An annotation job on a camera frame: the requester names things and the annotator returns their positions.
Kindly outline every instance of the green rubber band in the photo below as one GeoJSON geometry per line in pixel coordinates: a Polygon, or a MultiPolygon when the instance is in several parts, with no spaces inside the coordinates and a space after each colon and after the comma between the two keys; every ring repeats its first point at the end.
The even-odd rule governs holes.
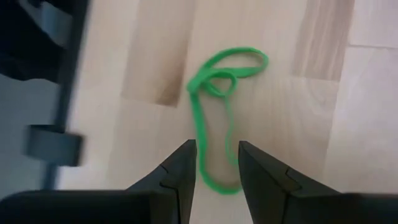
{"type": "Polygon", "coordinates": [[[214,191],[223,194],[236,194],[241,190],[241,186],[235,188],[227,188],[217,183],[206,170],[206,150],[207,150],[207,136],[205,118],[199,100],[199,90],[205,90],[208,94],[223,99],[226,114],[228,116],[229,127],[225,137],[225,153],[230,164],[238,166],[238,159],[231,151],[231,135],[233,132],[233,113],[228,97],[235,91],[238,84],[238,78],[246,78],[263,71],[268,65],[268,56],[260,50],[252,47],[236,47],[226,49],[218,52],[207,62],[205,62],[199,69],[198,73],[193,77],[187,85],[187,90],[190,94],[193,119],[197,132],[197,147],[199,150],[199,171],[203,181],[214,191]],[[262,58],[262,64],[259,67],[241,67],[241,68],[213,68],[215,64],[224,58],[241,53],[255,53],[262,58]],[[222,92],[215,87],[210,81],[213,78],[226,78],[231,80],[231,85],[228,90],[222,92]]]}

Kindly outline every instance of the wooden floor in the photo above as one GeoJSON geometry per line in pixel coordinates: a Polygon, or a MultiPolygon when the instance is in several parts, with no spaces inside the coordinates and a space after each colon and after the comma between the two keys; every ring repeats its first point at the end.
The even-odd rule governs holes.
{"type": "MultiPolygon", "coordinates": [[[[185,84],[217,51],[252,46],[267,70],[239,82],[233,145],[246,139],[342,192],[398,193],[398,1],[93,1],[68,128],[86,136],[61,189],[123,189],[194,138],[185,84]]],[[[252,65],[233,57],[223,65],[252,65]]],[[[208,170],[224,156],[223,104],[205,94],[208,170]]],[[[251,223],[243,193],[198,175],[191,223],[251,223]]]]}

